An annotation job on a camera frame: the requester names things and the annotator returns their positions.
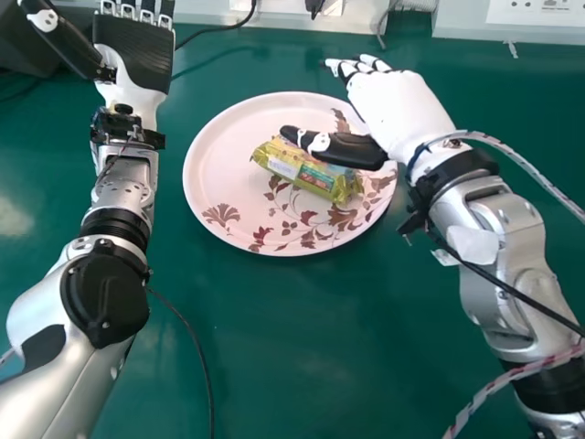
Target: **silver metal arm segment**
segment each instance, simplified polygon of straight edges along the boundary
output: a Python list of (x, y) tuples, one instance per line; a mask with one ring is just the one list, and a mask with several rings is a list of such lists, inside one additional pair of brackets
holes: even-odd
[[(545, 227), (534, 206), (497, 175), (474, 171), (439, 191), (431, 221), (446, 235), (451, 226), (489, 230), (500, 250), (485, 270), (577, 322), (545, 260)], [(506, 369), (544, 359), (575, 346), (579, 336), (460, 266), (461, 299), (469, 318)], [(539, 439), (585, 437), (583, 359), (516, 381), (518, 403)]]
[(148, 318), (144, 253), (158, 153), (135, 129), (123, 140), (103, 126), (93, 128), (108, 141), (91, 144), (100, 178), (80, 236), (18, 297), (6, 322), (10, 344), (25, 361), (21, 373), (0, 383), (0, 436), (6, 439), (88, 437)]

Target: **white robotic hand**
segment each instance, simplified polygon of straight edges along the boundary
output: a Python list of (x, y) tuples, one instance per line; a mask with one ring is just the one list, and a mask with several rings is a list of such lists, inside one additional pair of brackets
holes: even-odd
[(156, 108), (168, 94), (175, 53), (175, 0), (101, 0), (93, 18), (93, 45), (50, 0), (17, 0), (38, 34), (79, 75), (94, 80), (106, 107), (122, 103), (156, 130)]
[(143, 128), (156, 130), (156, 109), (168, 94), (173, 57), (174, 0), (163, 0), (158, 16), (154, 0), (101, 0), (93, 21), (93, 42), (108, 67), (116, 69), (115, 81), (96, 81), (106, 107), (130, 105)]
[[(360, 55), (359, 60), (327, 59), (324, 64), (344, 82), (349, 101), (391, 160), (408, 165), (419, 146), (455, 131), (449, 114), (420, 74), (395, 70), (371, 55)], [(410, 170), (410, 181), (414, 184), (424, 169), (436, 167), (461, 148), (450, 142), (432, 145)]]
[[(303, 130), (298, 135), (295, 127), (283, 127), (282, 135), (316, 158), (342, 166), (376, 169), (379, 168), (376, 148), (381, 148), (385, 159), (408, 167), (408, 180), (414, 186), (426, 170), (471, 149), (460, 142), (443, 139), (456, 131), (455, 125), (418, 73), (394, 70), (370, 55), (360, 55), (359, 59), (327, 59), (324, 64), (346, 85), (349, 101), (378, 146), (366, 146), (365, 138), (357, 146), (340, 134), (304, 137), (307, 132)], [(350, 157), (352, 149), (355, 156)], [(364, 158), (367, 153), (372, 160), (364, 166), (365, 160), (358, 158)]]

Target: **white sticker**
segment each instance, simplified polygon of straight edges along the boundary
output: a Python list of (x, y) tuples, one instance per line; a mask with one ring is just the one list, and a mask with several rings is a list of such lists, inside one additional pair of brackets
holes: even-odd
[(277, 174), (280, 174), (283, 177), (288, 178), (289, 180), (295, 180), (296, 175), (299, 173), (299, 168), (289, 165), (288, 163), (284, 163), (282, 160), (279, 160), (275, 157), (270, 157), (268, 159), (268, 168), (270, 171), (274, 171)]

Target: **robotic arm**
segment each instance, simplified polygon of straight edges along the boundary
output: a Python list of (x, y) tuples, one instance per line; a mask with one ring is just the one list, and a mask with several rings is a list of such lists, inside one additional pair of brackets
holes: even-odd
[[(545, 260), (542, 217), (498, 175), (497, 163), (489, 155), (461, 140), (509, 148), (485, 134), (456, 131), (436, 96), (413, 71), (394, 70), (369, 55), (359, 60), (328, 59), (325, 66), (346, 85), (349, 101), (371, 137), (307, 132), (294, 126), (284, 126), (281, 134), (317, 159), (341, 166), (376, 170), (387, 159), (400, 162), (407, 169), (413, 203), (409, 219), (399, 228), (401, 235), (436, 228), (467, 262), (482, 265), (497, 279), (576, 323)], [(537, 178), (585, 222), (578, 206), (542, 176)], [(436, 255), (445, 265), (458, 263), (444, 252)], [(460, 294), (465, 313), (482, 329), (505, 369), (547, 359), (579, 342), (575, 332), (463, 265)], [(583, 358), (514, 384), (518, 404), (538, 439), (585, 437)]]
[(18, 3), (106, 102), (90, 126), (98, 178), (80, 233), (8, 314), (10, 345), (25, 366), (0, 381), (0, 430), (10, 439), (80, 439), (90, 435), (149, 316), (145, 253), (165, 147), (156, 109), (171, 81), (174, 3), (163, 0), (155, 20), (154, 0), (143, 0), (140, 11), (134, 0), (102, 0), (94, 46), (48, 0)]

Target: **plug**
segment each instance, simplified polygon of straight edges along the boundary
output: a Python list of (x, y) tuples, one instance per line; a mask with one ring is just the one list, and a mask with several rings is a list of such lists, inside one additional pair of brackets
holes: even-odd
[(321, 12), (324, 3), (325, 0), (304, 0), (304, 6), (311, 13), (312, 20), (315, 20), (317, 14)]

